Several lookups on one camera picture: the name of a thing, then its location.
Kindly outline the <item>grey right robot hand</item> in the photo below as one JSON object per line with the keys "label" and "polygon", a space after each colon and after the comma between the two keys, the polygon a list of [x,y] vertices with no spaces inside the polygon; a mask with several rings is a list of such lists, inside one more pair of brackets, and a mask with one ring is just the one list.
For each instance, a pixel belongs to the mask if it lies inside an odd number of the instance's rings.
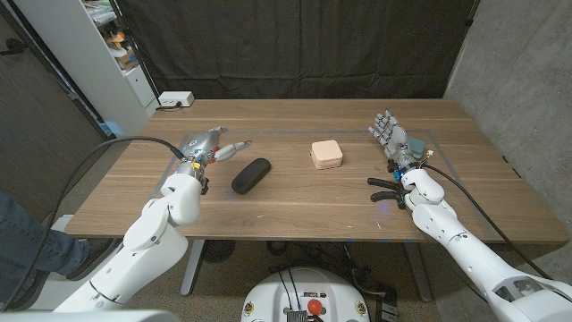
{"label": "grey right robot hand", "polygon": [[418,165],[406,130],[389,109],[375,117],[368,131],[383,147],[390,165],[396,165],[397,169]]}

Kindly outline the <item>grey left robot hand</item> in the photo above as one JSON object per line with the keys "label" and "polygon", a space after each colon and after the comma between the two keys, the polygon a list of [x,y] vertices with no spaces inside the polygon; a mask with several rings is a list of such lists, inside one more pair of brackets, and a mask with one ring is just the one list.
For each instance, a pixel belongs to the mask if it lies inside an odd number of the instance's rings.
{"label": "grey left robot hand", "polygon": [[176,173],[187,174],[201,181],[209,164],[227,161],[238,151],[250,146],[251,141],[245,140],[220,148],[220,138],[227,131],[226,127],[216,127],[193,137],[181,150],[183,159]]}

